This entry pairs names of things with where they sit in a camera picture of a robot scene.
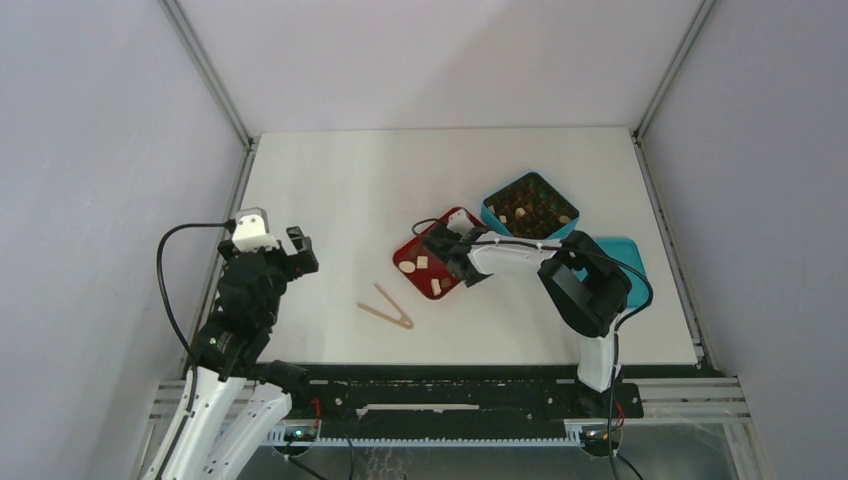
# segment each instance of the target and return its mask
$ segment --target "robotic arm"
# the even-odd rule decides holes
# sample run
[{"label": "robotic arm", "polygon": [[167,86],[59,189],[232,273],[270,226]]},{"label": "robotic arm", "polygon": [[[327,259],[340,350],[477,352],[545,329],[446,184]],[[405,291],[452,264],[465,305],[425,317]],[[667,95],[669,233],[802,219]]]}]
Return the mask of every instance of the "robotic arm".
[{"label": "robotic arm", "polygon": [[[292,397],[308,387],[305,370],[281,361],[257,366],[256,359],[270,340],[288,282],[318,271],[311,240],[298,227],[287,229],[284,241],[275,239],[261,209],[239,212],[235,223],[232,239],[218,245],[226,263],[212,313],[192,347],[197,368],[188,373],[145,480],[236,478],[267,432],[288,415]],[[260,385],[213,448],[247,378]]]},{"label": "robotic arm", "polygon": [[[437,223],[423,243],[468,287],[493,274],[536,270],[560,316],[577,332],[578,381],[599,394],[614,385],[620,371],[614,325],[627,306],[631,283],[589,235],[574,231],[562,240],[526,240],[486,227],[461,234]],[[586,273],[582,280],[579,271]]]}]

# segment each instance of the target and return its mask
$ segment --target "red container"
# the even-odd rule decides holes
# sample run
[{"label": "red container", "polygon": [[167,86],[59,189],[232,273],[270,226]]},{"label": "red container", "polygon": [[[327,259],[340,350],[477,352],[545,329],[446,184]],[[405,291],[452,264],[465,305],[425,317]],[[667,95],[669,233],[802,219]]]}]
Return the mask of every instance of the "red container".
[{"label": "red container", "polygon": [[[465,210],[465,213],[468,214],[468,218],[471,220],[471,223],[475,226],[483,226],[483,223],[480,222],[477,217],[462,207],[454,207],[448,210],[447,213],[439,217],[439,219],[443,222],[447,222],[448,218],[459,210]],[[424,229],[421,233],[427,233],[431,228],[433,228],[432,225]],[[417,263],[418,257],[420,256],[427,257],[427,268],[416,268],[412,273],[406,273],[400,269],[401,262]],[[392,256],[392,263],[395,264],[395,267],[397,267],[399,272],[401,272],[410,282],[412,282],[413,285],[415,285],[415,288],[417,288],[422,295],[430,300],[438,300],[444,297],[460,283],[457,278],[448,273],[447,265],[442,263],[442,261],[430,253],[429,250],[424,248],[419,237],[413,238],[404,246],[400,247]],[[439,285],[442,289],[441,293],[438,295],[433,294],[431,281],[434,278],[439,281]]]}]

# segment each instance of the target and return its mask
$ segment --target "gray floor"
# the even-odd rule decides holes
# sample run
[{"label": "gray floor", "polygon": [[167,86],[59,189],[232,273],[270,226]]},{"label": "gray floor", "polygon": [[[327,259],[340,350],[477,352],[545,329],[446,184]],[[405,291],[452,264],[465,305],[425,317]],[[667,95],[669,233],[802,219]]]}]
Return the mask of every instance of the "gray floor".
[{"label": "gray floor", "polygon": [[[735,480],[720,426],[626,427],[621,453],[645,479]],[[346,448],[315,448],[299,459],[329,480],[347,478]],[[613,478],[606,458],[576,448],[360,448],[354,478],[395,479],[586,479]],[[619,463],[622,480],[635,479]],[[260,448],[240,480],[310,479],[271,448]]]}]

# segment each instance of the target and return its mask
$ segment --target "blue container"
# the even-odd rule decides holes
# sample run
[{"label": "blue container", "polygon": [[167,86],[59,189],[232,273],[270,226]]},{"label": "blue container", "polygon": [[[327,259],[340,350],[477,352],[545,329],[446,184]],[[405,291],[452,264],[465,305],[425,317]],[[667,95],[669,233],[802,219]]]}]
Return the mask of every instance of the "blue container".
[{"label": "blue container", "polygon": [[[526,208],[531,204],[535,204],[531,207],[535,211],[526,212],[522,217],[516,216],[519,206]],[[489,205],[494,207],[494,213],[489,210]],[[500,215],[507,217],[506,225],[498,218]],[[538,222],[526,225],[534,218],[538,218]],[[480,210],[480,219],[501,235],[544,240],[563,238],[571,233],[580,219],[580,211],[541,175],[528,172],[487,197]],[[515,231],[510,229],[511,225],[515,225]]]},{"label": "blue container", "polygon": [[[601,250],[609,255],[610,258],[614,258],[619,262],[624,262],[626,265],[633,267],[637,272],[645,275],[647,278],[648,275],[645,273],[645,266],[642,264],[642,256],[639,255],[639,248],[636,246],[636,242],[629,238],[596,238],[595,243],[597,243],[598,246],[601,247]],[[639,277],[633,275],[626,269],[622,268],[621,270],[627,275],[627,278],[630,279],[630,284],[632,285],[630,294],[627,295],[627,308],[642,306],[642,304],[648,300],[648,288],[645,286],[645,283],[639,279]],[[577,272],[577,278],[583,280],[586,278],[586,272]]]}]

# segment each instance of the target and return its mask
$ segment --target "gray wall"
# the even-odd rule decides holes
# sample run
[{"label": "gray wall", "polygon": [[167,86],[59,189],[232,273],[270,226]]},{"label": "gray wall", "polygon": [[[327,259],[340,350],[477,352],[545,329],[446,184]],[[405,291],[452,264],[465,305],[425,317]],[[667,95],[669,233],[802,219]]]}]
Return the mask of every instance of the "gray wall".
[{"label": "gray wall", "polygon": [[647,143],[778,478],[844,477],[848,2],[719,5]]},{"label": "gray wall", "polygon": [[0,2],[0,478],[128,478],[240,157],[156,2]]}]

